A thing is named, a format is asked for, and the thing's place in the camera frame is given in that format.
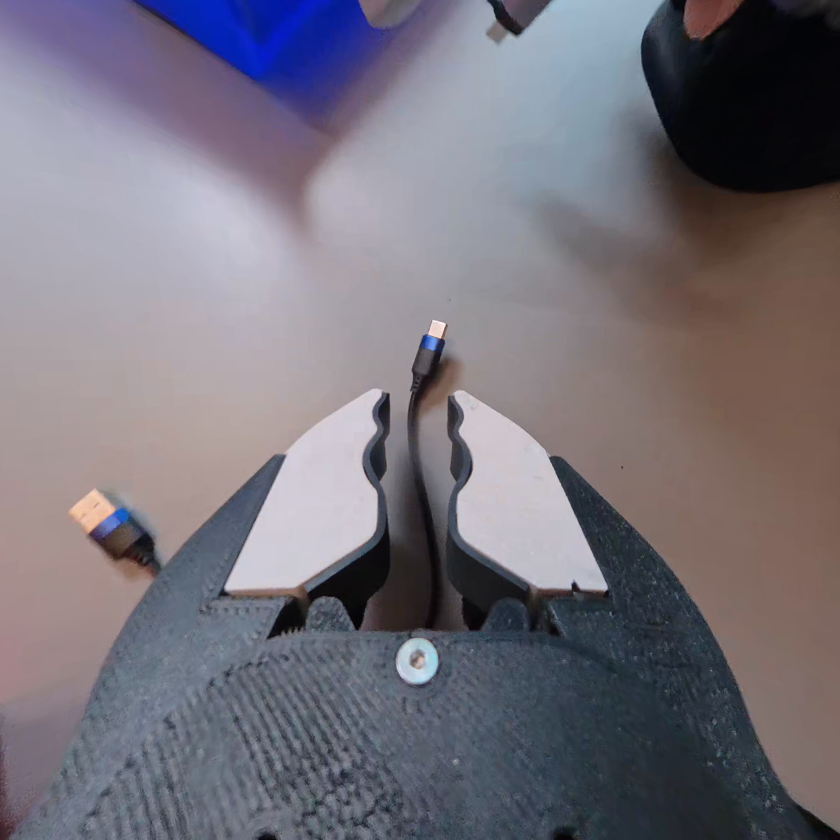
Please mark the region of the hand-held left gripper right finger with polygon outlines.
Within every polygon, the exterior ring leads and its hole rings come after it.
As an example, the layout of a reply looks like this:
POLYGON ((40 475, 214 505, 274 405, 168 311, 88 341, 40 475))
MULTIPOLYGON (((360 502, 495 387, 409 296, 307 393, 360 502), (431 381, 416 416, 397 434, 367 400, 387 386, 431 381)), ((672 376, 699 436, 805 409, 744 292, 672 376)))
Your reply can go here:
POLYGON ((547 450, 466 391, 448 398, 447 577, 465 622, 512 599, 534 614, 553 599, 605 600, 608 583, 547 450))

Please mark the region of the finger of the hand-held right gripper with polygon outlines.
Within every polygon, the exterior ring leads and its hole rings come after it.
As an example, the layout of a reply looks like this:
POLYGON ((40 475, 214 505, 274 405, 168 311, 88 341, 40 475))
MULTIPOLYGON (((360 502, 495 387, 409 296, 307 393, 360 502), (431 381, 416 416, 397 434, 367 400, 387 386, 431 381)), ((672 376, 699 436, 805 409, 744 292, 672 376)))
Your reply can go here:
POLYGON ((410 18, 422 1, 360 1, 360 9, 373 28, 395 28, 410 18))
POLYGON ((519 37, 541 15, 546 1, 488 1, 494 22, 486 34, 493 41, 502 41, 508 35, 519 37))

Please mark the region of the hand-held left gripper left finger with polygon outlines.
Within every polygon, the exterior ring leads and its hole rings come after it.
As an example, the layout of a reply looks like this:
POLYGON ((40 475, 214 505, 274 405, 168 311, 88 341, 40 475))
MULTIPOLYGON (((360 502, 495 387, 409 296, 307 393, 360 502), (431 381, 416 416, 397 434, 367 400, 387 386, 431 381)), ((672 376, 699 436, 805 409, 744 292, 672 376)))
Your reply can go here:
POLYGON ((371 389, 289 447, 224 584, 228 596, 331 597, 360 627, 391 567, 382 478, 390 396, 371 389))

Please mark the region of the person's right hand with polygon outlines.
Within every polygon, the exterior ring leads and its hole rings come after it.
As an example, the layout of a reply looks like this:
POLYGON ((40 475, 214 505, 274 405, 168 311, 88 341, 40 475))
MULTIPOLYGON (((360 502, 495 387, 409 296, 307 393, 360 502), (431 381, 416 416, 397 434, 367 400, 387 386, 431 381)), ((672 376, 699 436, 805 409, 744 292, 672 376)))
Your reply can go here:
POLYGON ((685 1, 683 25, 691 40, 712 35, 739 10, 744 1, 685 1))

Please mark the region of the blue plastic box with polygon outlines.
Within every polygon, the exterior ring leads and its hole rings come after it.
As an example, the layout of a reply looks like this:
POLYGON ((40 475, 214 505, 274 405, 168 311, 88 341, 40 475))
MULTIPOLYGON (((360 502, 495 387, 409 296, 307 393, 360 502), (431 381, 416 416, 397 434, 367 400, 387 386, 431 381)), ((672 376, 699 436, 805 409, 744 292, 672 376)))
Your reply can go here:
POLYGON ((137 1, 310 117, 335 110, 392 40, 355 1, 137 1))

